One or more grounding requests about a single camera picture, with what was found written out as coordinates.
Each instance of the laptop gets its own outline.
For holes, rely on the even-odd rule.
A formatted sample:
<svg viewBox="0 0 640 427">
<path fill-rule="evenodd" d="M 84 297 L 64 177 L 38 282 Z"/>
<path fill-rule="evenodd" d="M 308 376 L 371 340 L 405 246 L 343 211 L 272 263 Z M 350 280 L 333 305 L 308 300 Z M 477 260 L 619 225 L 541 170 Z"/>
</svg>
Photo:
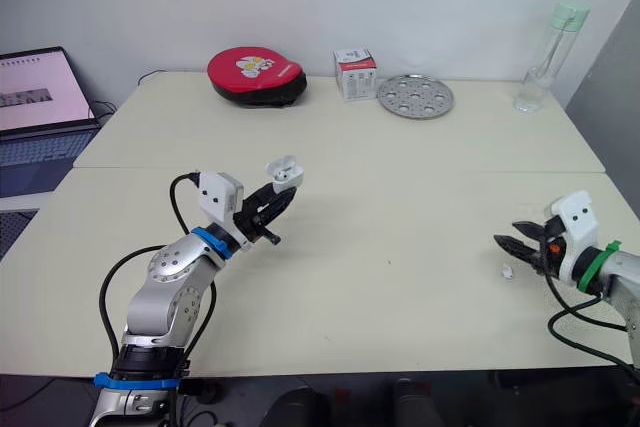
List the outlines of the laptop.
<svg viewBox="0 0 640 427">
<path fill-rule="evenodd" d="M 0 197 L 54 190 L 99 129 L 62 47 L 0 55 Z"/>
</svg>

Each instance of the blue ring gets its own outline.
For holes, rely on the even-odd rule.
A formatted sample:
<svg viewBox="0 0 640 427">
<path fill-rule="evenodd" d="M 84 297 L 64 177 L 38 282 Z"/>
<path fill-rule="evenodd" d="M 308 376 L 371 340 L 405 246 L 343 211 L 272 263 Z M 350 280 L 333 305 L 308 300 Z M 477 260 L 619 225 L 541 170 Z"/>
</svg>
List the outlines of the blue ring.
<svg viewBox="0 0 640 427">
<path fill-rule="evenodd" d="M 220 240 L 211 232 L 203 229 L 202 227 L 196 227 L 191 231 L 191 233 L 196 234 L 202 240 L 204 240 L 207 244 L 215 249 L 223 259 L 227 260 L 233 256 L 233 252 L 229 249 L 229 246 L 224 240 Z"/>
<path fill-rule="evenodd" d="M 106 372 L 96 374 L 93 383 L 98 387 L 114 390 L 167 390 L 180 385 L 180 379 L 115 380 Z"/>
</svg>

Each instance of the green zip tie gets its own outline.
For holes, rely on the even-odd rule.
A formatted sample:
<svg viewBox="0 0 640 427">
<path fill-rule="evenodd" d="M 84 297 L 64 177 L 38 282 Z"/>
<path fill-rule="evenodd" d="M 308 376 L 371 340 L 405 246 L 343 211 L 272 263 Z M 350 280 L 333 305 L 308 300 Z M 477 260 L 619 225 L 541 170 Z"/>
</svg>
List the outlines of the green zip tie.
<svg viewBox="0 0 640 427">
<path fill-rule="evenodd" d="M 591 262 L 591 265 L 578 283 L 578 290 L 580 292 L 587 292 L 587 288 L 589 287 L 589 284 L 591 283 L 593 278 L 598 275 L 600 269 L 604 265 L 605 261 L 609 258 L 609 256 L 620 248 L 621 243 L 622 242 L 620 242 L 619 240 L 614 240 L 609 245 L 607 245 L 606 250 L 600 252 L 598 256 L 593 259 L 593 262 Z"/>
</svg>

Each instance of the laptop screen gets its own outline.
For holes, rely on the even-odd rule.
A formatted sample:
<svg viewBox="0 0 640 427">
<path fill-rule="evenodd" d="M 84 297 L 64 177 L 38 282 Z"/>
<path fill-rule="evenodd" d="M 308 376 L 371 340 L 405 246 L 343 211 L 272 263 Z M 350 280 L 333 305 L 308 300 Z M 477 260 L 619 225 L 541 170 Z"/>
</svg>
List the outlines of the laptop screen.
<svg viewBox="0 0 640 427">
<path fill-rule="evenodd" d="M 91 118 L 62 48 L 0 56 L 0 131 Z"/>
</svg>

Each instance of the plastic bottle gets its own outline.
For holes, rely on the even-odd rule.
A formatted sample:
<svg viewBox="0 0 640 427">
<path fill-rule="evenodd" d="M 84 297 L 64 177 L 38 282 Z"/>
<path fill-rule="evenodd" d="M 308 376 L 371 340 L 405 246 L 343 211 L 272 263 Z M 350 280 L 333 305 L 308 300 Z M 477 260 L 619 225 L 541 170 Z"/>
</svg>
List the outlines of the plastic bottle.
<svg viewBox="0 0 640 427">
<path fill-rule="evenodd" d="M 513 102 L 516 109 L 535 112 L 541 107 L 589 10 L 588 7 L 564 3 L 557 4 L 553 9 L 551 25 L 534 58 L 533 67 L 527 71 L 520 93 Z"/>
</svg>

